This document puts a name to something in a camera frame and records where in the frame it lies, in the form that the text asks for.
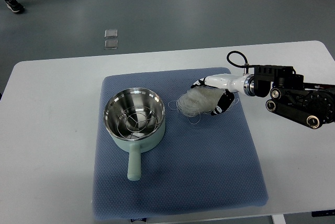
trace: gray floor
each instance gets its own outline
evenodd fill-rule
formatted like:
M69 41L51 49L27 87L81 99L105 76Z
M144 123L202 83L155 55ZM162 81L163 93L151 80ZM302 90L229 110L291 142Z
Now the gray floor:
M323 42L335 56L335 0L19 1L26 8L20 15L0 2L0 93L14 65L27 60L305 40ZM103 49L104 31L110 28L119 31L116 50ZM335 223L334 217L312 218L310 213L287 215L286 220ZM265 224L271 219L213 223Z

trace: pot handle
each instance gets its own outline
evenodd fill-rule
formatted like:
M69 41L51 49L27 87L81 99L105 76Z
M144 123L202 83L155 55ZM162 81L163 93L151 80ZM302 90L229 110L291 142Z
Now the pot handle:
M138 181L141 178L141 151L139 143L131 143L128 160L128 174L130 181Z

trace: white table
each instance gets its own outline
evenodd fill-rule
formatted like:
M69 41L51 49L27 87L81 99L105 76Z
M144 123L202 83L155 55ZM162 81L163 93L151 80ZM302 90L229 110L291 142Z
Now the white table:
M292 65L305 82L335 84L335 62L317 41L18 63L0 101L0 222L94 223L91 199L103 79L217 66L241 75L242 69L226 61L231 50L243 52L250 64ZM335 124L308 129L269 113L267 99L240 96L267 204L149 218L148 223L335 209Z

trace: black cable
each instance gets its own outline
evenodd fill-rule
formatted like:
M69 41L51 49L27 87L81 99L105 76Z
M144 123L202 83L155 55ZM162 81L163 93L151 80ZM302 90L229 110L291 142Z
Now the black cable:
M235 64L235 63L233 63L233 62L229 59L230 55L232 55L232 54L234 54L234 53L236 53L236 54L238 54L238 55L240 55L240 56L243 57L243 59L244 59L244 61L245 61L245 65L238 65L238 64ZM231 65L233 65L233 66L235 66L235 67L237 67L237 68L256 68L256 67L259 67L259 66L260 66L260 65L249 65L249 64L248 64L248 59L247 59L247 57L246 57L242 52L240 52L240 51L236 51L236 50L230 51L230 52L228 53L228 55L227 55L227 61L228 61L228 63L230 63Z

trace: pot rim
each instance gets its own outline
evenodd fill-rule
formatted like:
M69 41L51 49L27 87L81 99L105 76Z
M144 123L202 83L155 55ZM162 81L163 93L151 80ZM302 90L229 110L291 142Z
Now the pot rim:
M111 106L111 104L114 102L116 102L115 100L117 98L120 97L121 94L124 94L124 93L131 93L131 92L142 92L142 91L145 91L145 92L149 92L151 93L154 97L157 97L159 99L159 101L161 102L162 106L163 106L163 113L162 113L162 120L159 122L159 124L157 125L157 127L151 132L149 133L148 135L145 135L143 137L140 137L138 139L126 139L126 138L122 138L120 136L117 136L115 133L113 133L113 131L110 129L109 125L107 124L107 120L106 118L108 117L108 108ZM148 88L144 88L144 87L134 87L134 88L128 88L128 89L124 89L120 92L118 92L116 95L114 95L109 101L108 103L106 104L105 106L105 109L104 109L104 113L103 113L103 120L104 120L104 124L105 124L105 127L107 129L107 131L109 132L109 134L112 136L112 138L117 138L119 140L122 140L122 141L129 141L129 142L132 142L132 141L140 141L140 140L143 140L143 139L146 139L150 136L152 136L154 133L156 133L158 131L158 129L161 128L161 126L163 125L163 123L165 122L165 105L164 105L164 102L163 100L161 99L161 97L159 95L157 95L156 92L148 89Z

